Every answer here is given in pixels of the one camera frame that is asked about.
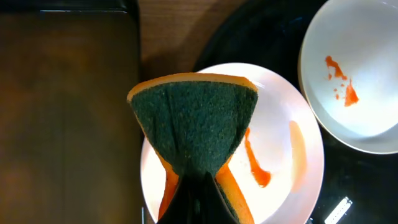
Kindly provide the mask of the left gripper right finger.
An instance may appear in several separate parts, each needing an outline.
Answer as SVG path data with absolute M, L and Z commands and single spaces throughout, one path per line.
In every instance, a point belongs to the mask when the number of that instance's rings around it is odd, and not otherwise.
M 200 224 L 238 224 L 209 172 L 205 174 L 199 190 Z

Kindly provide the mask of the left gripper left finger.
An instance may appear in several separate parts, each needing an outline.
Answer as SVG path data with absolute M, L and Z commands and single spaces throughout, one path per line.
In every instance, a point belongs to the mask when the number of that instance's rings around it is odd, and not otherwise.
M 197 224 L 196 203 L 199 192 L 196 183 L 186 175 L 180 180 L 175 195 L 157 224 Z

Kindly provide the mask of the white plate with ketchup streak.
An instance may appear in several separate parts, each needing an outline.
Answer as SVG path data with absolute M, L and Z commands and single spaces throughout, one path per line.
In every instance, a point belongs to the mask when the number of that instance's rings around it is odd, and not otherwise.
M 277 73 L 248 63 L 223 63 L 203 69 L 249 79 L 258 101 L 229 169 L 255 223 L 305 223 L 323 181 L 320 128 L 300 92 Z

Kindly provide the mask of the green and orange sponge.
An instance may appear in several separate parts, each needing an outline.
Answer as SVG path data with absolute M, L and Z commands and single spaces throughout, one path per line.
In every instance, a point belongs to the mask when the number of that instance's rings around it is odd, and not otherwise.
M 178 73 L 136 85 L 127 95 L 144 136 L 166 172 L 158 221 L 183 176 L 200 186 L 209 172 L 237 223 L 252 213 L 228 164 L 256 107 L 256 86 L 247 78 Z

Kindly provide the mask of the cream plate with ketchup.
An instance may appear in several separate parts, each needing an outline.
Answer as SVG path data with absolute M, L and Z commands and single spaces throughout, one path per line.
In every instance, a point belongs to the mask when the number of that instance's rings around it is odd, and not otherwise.
M 300 87 L 321 126 L 370 154 L 397 152 L 397 0 L 331 0 L 300 49 Z

